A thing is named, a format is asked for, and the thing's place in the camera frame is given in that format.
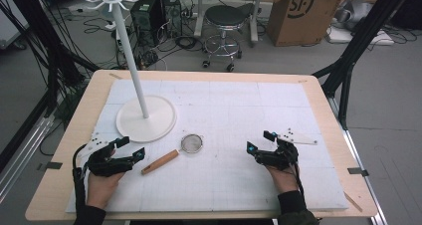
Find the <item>black round stool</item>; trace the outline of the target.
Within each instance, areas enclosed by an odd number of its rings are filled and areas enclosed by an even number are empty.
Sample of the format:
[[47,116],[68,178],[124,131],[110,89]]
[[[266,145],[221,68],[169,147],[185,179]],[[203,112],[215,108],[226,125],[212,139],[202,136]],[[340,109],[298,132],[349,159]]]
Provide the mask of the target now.
[[242,50],[238,40],[228,34],[229,31],[240,30],[247,20],[248,15],[240,8],[228,5],[217,5],[208,8],[205,12],[206,22],[214,26],[219,33],[208,37],[202,47],[208,59],[202,63],[204,68],[211,65],[211,58],[228,57],[230,64],[226,70],[232,72],[235,68],[234,59],[242,58]]

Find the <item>person's left hand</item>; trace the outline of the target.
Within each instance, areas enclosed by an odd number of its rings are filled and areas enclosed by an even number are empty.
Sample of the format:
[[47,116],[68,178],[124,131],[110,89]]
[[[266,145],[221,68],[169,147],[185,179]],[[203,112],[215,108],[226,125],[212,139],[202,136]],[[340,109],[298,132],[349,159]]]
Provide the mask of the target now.
[[122,178],[123,173],[109,177],[97,176],[91,173],[88,179],[87,204],[99,209],[105,209]]

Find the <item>black computer tower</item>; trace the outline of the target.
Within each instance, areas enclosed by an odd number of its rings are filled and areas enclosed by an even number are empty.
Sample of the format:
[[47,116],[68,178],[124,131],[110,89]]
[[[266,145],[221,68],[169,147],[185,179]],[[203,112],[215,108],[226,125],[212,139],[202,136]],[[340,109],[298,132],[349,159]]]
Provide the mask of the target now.
[[181,3],[180,0],[162,0],[165,20],[167,22],[167,36],[175,38],[182,35]]
[[158,29],[164,19],[160,0],[139,0],[130,10],[137,41],[141,46],[158,45]]

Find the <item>grey bag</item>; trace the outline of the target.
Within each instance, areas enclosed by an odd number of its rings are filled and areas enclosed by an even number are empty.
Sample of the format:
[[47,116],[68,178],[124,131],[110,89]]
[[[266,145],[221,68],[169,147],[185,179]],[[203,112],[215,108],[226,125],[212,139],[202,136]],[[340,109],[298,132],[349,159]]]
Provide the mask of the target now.
[[355,32],[373,5],[365,0],[344,0],[334,13],[337,26]]

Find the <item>black metal frame stand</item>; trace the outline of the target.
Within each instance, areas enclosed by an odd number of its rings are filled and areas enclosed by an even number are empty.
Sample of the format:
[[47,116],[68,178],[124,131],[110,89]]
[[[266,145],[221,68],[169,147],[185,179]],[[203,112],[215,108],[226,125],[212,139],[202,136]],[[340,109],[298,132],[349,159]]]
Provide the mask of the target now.
[[326,76],[321,88],[328,99],[333,99],[338,87],[341,87],[337,119],[345,130],[347,130],[347,107],[354,66],[393,11],[403,1],[405,0],[377,0],[340,57],[329,66],[313,73],[317,79]]
[[39,0],[12,0],[23,17],[28,22],[30,29],[39,39],[47,51],[45,58],[41,57],[38,50],[31,43],[31,35],[18,22],[12,11],[5,4],[0,3],[0,10],[18,29],[21,35],[29,44],[36,60],[48,70],[47,91],[43,94],[37,105],[24,120],[18,131],[0,153],[0,173],[6,168],[13,155],[16,153],[23,139],[28,135],[42,112],[51,114],[57,105],[57,95],[59,91],[59,82],[66,87],[75,87],[79,85],[84,76],[77,69],[77,64],[83,68],[95,72],[100,69],[97,65],[87,59],[80,57],[77,53],[67,48],[48,19]]

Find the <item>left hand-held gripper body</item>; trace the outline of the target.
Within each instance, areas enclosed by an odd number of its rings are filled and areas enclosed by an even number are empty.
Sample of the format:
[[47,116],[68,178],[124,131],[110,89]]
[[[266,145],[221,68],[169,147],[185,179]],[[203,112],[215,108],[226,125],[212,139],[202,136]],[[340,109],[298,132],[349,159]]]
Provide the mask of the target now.
[[98,132],[92,134],[91,140],[84,147],[84,156],[88,157],[86,166],[97,176],[109,177],[114,174],[132,170],[134,162],[126,161],[126,157],[113,158],[109,140],[104,139]]

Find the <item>white hook rack stand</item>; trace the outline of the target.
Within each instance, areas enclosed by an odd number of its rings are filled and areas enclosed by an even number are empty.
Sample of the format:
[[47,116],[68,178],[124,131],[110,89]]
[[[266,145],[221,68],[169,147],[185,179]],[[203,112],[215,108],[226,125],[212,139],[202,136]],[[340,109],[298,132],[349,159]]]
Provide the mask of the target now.
[[135,65],[130,41],[128,39],[121,10],[127,10],[124,2],[134,3],[134,0],[87,0],[96,3],[90,10],[96,10],[107,5],[112,13],[116,34],[119,36],[123,53],[136,92],[136,98],[125,103],[116,116],[116,127],[121,135],[128,136],[134,142],[157,141],[171,132],[177,120],[174,105],[160,96],[146,96],[140,82]]

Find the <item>black tape piece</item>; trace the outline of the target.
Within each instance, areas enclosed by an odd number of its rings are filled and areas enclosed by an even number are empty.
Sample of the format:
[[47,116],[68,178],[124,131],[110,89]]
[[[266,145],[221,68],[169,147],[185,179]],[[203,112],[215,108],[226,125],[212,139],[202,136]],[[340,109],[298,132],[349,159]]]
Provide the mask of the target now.
[[59,169],[61,169],[62,165],[63,165],[63,163],[61,163],[61,162],[49,161],[47,163],[40,163],[37,167],[37,170],[39,170],[39,171],[46,171],[48,169],[59,170]]
[[369,176],[369,173],[366,169],[361,169],[360,167],[350,167],[347,169],[349,174],[359,174],[362,177]]

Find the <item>wooden handled mesh strainer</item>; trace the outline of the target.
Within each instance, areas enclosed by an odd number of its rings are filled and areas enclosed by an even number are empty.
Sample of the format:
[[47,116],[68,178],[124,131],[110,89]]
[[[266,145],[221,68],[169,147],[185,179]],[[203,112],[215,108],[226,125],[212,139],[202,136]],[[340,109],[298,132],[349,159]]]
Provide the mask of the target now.
[[197,153],[203,147],[203,138],[198,134],[188,134],[185,135],[180,141],[180,147],[178,149],[173,149],[170,152],[162,155],[157,158],[147,166],[141,169],[141,174],[146,175],[164,164],[168,163],[172,159],[176,158],[180,152],[185,152],[188,154]]

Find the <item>white grid mat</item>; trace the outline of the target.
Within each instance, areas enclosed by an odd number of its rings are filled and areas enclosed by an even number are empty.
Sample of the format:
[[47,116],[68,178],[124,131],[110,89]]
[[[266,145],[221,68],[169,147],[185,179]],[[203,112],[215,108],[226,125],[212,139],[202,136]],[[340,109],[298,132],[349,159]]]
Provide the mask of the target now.
[[[144,145],[145,158],[120,181],[109,212],[277,211],[278,191],[267,169],[247,153],[250,141],[266,151],[276,144],[265,130],[288,128],[316,145],[299,144],[300,177],[310,210],[344,209],[334,165],[302,84],[145,81],[148,95],[170,100],[177,111],[174,129]],[[188,134],[203,147],[179,155],[146,174],[141,169],[180,147]]]

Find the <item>brown cardboard box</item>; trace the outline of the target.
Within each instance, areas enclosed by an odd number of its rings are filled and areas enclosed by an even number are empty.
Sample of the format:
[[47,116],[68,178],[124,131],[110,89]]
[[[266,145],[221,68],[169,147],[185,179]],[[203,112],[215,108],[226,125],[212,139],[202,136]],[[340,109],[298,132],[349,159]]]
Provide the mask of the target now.
[[273,0],[266,32],[276,47],[317,44],[342,0]]

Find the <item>person's right hand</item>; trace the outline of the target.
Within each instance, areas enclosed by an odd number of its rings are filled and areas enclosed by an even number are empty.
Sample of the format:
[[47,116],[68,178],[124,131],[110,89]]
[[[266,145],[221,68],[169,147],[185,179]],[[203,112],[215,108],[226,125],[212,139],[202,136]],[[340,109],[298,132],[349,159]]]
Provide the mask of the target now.
[[291,168],[280,170],[273,166],[267,166],[267,170],[272,176],[273,182],[280,193],[299,190],[296,175]]

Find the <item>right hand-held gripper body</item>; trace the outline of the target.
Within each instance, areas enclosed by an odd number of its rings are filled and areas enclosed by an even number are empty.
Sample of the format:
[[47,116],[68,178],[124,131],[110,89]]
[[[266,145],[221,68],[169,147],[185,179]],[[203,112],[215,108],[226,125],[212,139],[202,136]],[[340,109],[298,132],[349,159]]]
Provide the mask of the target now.
[[273,166],[284,170],[298,163],[299,152],[296,143],[316,145],[317,140],[309,138],[288,128],[285,132],[277,133],[279,138],[275,141],[277,148],[274,151],[262,151],[262,155],[254,157],[262,165]]

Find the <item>aluminium rail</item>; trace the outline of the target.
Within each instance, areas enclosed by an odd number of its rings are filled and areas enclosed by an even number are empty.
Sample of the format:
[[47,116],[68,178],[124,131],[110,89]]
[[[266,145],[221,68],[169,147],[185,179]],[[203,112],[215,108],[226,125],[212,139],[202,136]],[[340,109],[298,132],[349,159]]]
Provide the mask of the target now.
[[53,114],[41,116],[23,137],[17,153],[12,156],[5,169],[0,173],[0,204],[5,200],[54,123],[55,116]]
[[[353,160],[357,163],[357,165],[354,166],[354,167],[360,167],[361,169],[366,169],[365,166],[362,163],[362,160],[361,160],[361,158],[359,156],[359,153],[358,153],[358,151],[356,149],[356,146],[354,144],[354,141],[353,141],[353,139],[351,137],[351,134],[350,134],[349,130],[347,128],[343,128],[342,125],[341,125],[341,123],[339,124],[339,128],[340,128],[340,130],[341,130],[341,132],[343,134],[343,137],[344,137],[344,139],[345,139],[345,141],[347,143],[348,149],[350,150],[350,153],[351,153],[351,155],[353,157]],[[374,191],[374,189],[372,187],[372,184],[370,182],[369,176],[362,177],[362,178],[365,181],[366,187],[367,187],[367,189],[368,189],[368,191],[369,191],[369,193],[371,195],[372,201],[374,202],[374,205],[376,206],[376,210],[377,210],[377,213],[374,216],[372,216],[372,217],[369,218],[371,224],[372,225],[388,225],[388,222],[387,222],[387,220],[385,218],[384,212],[383,212],[383,210],[381,208],[381,205],[380,205],[380,203],[378,201],[378,198],[377,198],[377,196],[375,194],[375,191]]]

